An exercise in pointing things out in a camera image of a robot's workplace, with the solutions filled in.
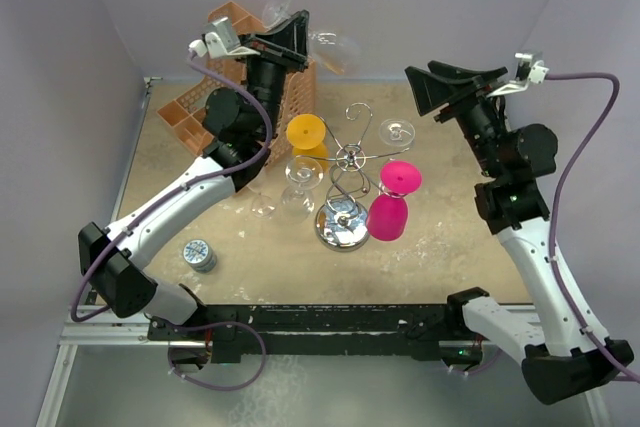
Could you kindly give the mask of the clear champagne flute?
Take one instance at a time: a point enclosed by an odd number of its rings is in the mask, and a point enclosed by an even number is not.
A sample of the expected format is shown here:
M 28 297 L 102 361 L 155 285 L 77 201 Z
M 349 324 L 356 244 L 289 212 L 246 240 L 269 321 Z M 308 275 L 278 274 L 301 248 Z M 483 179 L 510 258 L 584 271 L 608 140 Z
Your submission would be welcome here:
M 411 122 L 405 119 L 391 118 L 381 122 L 378 135 L 381 141 L 391 148 L 389 154 L 397 155 L 413 147 L 416 132 Z

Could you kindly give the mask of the yellow plastic goblet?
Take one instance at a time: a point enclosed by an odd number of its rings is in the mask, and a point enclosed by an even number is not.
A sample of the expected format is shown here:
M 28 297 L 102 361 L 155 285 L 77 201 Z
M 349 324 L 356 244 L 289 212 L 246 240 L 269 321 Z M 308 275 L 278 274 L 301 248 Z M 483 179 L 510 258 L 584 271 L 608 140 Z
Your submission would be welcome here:
M 315 157 L 323 171 L 328 170 L 328 148 L 324 143 L 326 126 L 323 120 L 314 114 L 300 114 L 288 124 L 286 137 L 293 147 L 293 155 Z

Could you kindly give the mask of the clear round wine glass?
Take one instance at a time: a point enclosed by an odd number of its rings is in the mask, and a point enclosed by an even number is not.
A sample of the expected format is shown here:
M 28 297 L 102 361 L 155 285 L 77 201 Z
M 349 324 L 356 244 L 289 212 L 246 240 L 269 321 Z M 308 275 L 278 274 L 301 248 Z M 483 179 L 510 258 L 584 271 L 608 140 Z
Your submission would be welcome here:
M 285 167 L 287 187 L 281 194 L 284 213 L 296 221 L 304 221 L 314 211 L 313 190 L 324 178 L 321 164 L 308 156 L 295 156 Z

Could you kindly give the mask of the pink plastic goblet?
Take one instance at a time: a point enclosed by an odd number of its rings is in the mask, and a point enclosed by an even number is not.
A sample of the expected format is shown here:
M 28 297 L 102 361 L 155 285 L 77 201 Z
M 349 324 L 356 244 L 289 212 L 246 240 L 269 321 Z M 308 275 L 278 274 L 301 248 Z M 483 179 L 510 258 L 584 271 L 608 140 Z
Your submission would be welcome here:
M 382 193 L 372 202 L 366 220 L 369 234 L 380 241 L 395 241 L 404 233 L 409 208 L 405 197 L 416 192 L 422 175 L 412 163 L 390 161 L 380 170 Z

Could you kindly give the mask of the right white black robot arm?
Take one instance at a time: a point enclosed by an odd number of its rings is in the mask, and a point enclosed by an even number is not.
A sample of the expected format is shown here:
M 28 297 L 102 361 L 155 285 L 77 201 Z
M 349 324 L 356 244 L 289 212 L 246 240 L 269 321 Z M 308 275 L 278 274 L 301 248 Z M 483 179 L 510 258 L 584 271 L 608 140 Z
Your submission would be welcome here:
M 475 186 L 478 214 L 514 262 L 539 318 L 531 325 L 473 288 L 448 297 L 446 330 L 492 341 L 520 366 L 537 400 L 552 405 L 617 378 L 635 381 L 634 353 L 593 313 L 558 246 L 559 205 L 546 202 L 537 184 L 556 170 L 556 135 L 539 123 L 507 124 L 508 95 L 553 79 L 539 57 L 521 53 L 517 60 L 513 80 L 505 68 L 475 71 L 439 61 L 405 73 L 420 115 L 459 125 L 484 178 Z

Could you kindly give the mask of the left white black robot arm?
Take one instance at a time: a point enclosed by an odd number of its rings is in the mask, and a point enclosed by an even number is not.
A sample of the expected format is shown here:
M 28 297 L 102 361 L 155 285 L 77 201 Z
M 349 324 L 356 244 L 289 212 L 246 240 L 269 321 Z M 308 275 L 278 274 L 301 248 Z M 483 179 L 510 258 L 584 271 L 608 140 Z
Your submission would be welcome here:
M 142 207 L 78 234 L 82 284 L 119 318 L 159 317 L 184 339 L 202 334 L 204 306 L 187 287 L 145 274 L 165 244 L 218 202 L 247 186 L 271 154 L 289 74 L 308 68 L 310 13 L 299 10 L 265 32 L 239 34 L 227 17 L 188 46 L 187 63 L 219 82 L 202 125 L 213 137 L 178 178 Z

